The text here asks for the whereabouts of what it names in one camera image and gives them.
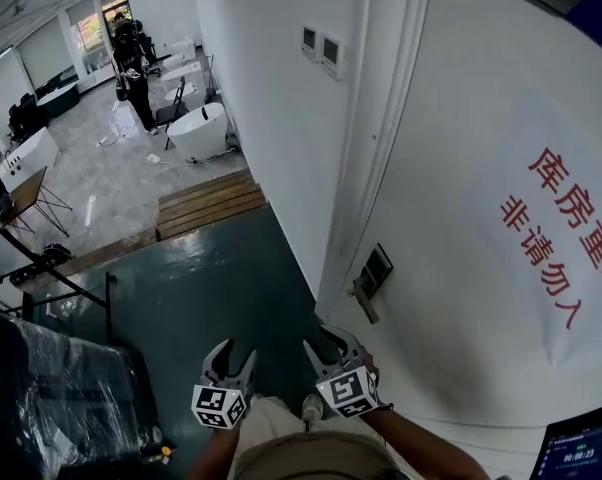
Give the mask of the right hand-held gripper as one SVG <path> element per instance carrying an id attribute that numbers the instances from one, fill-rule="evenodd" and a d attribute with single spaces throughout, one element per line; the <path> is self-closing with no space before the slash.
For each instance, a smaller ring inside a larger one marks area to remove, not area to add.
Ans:
<path id="1" fill-rule="evenodd" d="M 362 364 L 319 382 L 316 387 L 328 406 L 350 419 L 377 409 L 377 375 L 364 363 L 365 348 L 351 333 L 322 324 L 321 332 L 330 340 L 317 344 L 304 339 L 303 347 L 316 371 L 337 371 L 342 364 Z"/>

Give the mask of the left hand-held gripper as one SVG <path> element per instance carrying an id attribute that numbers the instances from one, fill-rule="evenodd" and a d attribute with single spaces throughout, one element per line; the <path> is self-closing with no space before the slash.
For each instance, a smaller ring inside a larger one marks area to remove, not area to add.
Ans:
<path id="1" fill-rule="evenodd" d="M 197 421 L 212 429 L 233 429 L 248 409 L 247 394 L 258 358 L 253 348 L 239 370 L 227 377 L 233 339 L 216 345 L 202 363 L 202 376 L 194 385 L 191 411 Z"/>

